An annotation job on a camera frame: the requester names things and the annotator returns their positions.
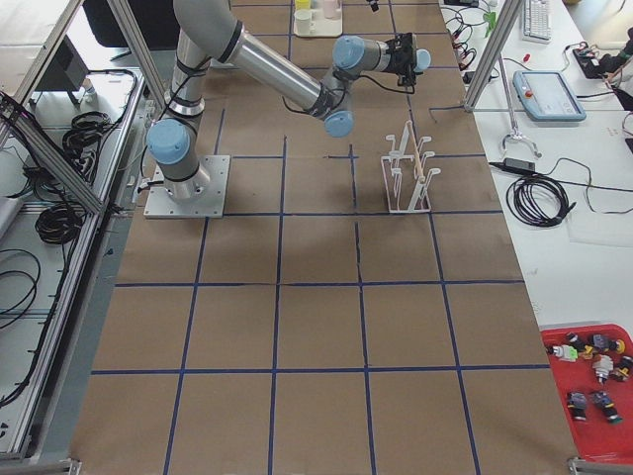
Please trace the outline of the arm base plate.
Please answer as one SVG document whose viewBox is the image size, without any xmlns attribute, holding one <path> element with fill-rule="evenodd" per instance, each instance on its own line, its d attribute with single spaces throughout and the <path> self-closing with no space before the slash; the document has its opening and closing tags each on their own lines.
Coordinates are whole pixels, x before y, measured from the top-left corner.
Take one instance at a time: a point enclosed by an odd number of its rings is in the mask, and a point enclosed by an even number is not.
<svg viewBox="0 0 633 475">
<path fill-rule="evenodd" d="M 144 215 L 149 219 L 221 218 L 224 214 L 229 155 L 201 155 L 199 169 L 189 180 L 165 179 L 159 165 L 145 202 Z"/>
</svg>

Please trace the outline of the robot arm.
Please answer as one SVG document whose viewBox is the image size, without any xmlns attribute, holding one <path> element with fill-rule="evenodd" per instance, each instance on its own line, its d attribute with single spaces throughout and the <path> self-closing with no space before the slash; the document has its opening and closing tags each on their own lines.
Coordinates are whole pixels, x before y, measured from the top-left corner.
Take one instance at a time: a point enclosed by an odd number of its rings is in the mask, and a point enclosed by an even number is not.
<svg viewBox="0 0 633 475">
<path fill-rule="evenodd" d="M 202 197 L 213 183 L 195 152 L 205 77 L 213 63 L 220 65 L 223 79 L 235 75 L 271 88 L 288 100 L 289 111 L 323 121 L 333 138 L 353 129 L 355 80 L 370 71 L 391 73 L 398 79 L 398 91 L 411 94 L 417 77 L 431 63 L 413 33 L 385 42 L 343 36 L 334 43 L 331 67 L 322 79 L 315 79 L 252 35 L 227 1 L 176 1 L 173 9 L 180 33 L 172 87 L 165 95 L 164 114 L 145 141 L 163 175 L 157 183 L 175 203 Z"/>
</svg>

